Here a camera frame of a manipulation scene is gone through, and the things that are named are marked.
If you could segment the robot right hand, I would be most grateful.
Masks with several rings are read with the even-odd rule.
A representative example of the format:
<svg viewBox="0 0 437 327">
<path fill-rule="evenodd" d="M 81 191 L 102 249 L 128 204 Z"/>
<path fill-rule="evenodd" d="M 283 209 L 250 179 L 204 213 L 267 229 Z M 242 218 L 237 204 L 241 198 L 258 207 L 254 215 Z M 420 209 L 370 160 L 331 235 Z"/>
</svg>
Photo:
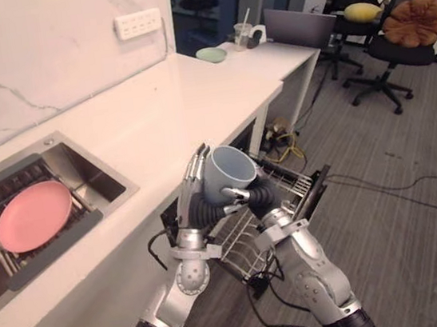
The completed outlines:
<svg viewBox="0 0 437 327">
<path fill-rule="evenodd" d="M 231 198 L 234 205 L 247 206 L 254 216 L 261 221 L 272 210 L 281 207 L 281 196 L 276 185 L 260 166 L 256 167 L 256 177 L 247 188 L 230 188 L 226 186 L 220 193 Z"/>
</svg>

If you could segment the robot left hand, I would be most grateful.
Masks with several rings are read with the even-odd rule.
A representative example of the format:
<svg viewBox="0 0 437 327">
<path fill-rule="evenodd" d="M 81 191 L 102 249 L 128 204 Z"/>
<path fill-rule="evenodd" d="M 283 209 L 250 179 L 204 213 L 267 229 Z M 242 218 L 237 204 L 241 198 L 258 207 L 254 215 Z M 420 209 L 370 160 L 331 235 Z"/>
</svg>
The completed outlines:
<svg viewBox="0 0 437 327">
<path fill-rule="evenodd" d="M 205 143 L 196 149 L 185 169 L 177 199 L 177 222 L 179 229 L 203 230 L 211 228 L 222 218 L 234 214 L 244 206 L 234 200 L 227 201 L 222 206 L 212 205 L 204 196 L 205 160 L 209 155 L 210 146 Z"/>
</svg>

